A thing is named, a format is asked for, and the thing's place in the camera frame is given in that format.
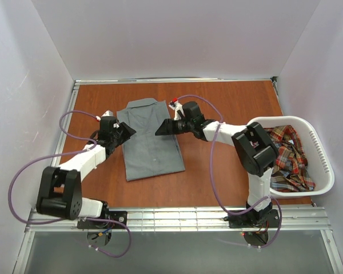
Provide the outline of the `grey long sleeve shirt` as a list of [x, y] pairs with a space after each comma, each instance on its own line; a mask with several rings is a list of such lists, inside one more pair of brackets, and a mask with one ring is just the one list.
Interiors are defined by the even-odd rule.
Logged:
[[162, 122], [170, 118], [164, 101], [154, 98], [130, 101], [117, 112], [117, 118], [136, 131], [122, 145], [127, 181], [185, 170], [176, 136], [155, 135]]

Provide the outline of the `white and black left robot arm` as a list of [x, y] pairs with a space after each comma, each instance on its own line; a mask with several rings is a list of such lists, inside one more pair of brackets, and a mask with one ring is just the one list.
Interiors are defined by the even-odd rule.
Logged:
[[113, 116], [101, 117], [99, 129], [92, 133], [83, 153], [59, 166], [44, 169], [37, 212], [67, 220], [101, 217], [106, 202], [83, 197], [82, 181], [135, 133], [136, 130]]

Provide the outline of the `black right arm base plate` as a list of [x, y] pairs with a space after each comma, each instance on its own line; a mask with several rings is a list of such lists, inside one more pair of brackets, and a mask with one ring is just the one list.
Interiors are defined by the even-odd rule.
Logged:
[[272, 209], [265, 217], [256, 220], [252, 212], [243, 215], [228, 215], [223, 218], [229, 228], [277, 228], [281, 220], [276, 209]]

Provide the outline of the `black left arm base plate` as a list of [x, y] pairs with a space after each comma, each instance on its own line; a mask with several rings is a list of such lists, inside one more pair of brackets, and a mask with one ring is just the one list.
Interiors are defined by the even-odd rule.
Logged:
[[[127, 211], [107, 211], [103, 213], [100, 219], [108, 219], [118, 221], [124, 225], [127, 225]], [[106, 230], [108, 228], [111, 229], [122, 229], [123, 226], [114, 223], [108, 222], [101, 222], [101, 221], [93, 221], [93, 220], [80, 220], [77, 223], [78, 229], [98, 229], [98, 230]]]

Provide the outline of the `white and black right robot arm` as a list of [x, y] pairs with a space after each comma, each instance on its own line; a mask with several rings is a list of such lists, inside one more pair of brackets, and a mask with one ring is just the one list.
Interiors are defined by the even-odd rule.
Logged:
[[181, 104], [178, 99], [169, 103], [174, 118], [165, 119], [155, 135], [179, 135], [192, 133], [205, 142], [220, 142], [236, 149], [241, 165], [248, 173], [249, 194], [246, 209], [240, 212], [227, 211], [226, 221], [258, 226], [268, 220], [272, 211], [270, 178], [278, 157], [278, 149], [265, 129], [252, 122], [235, 126], [206, 119], [197, 102]]

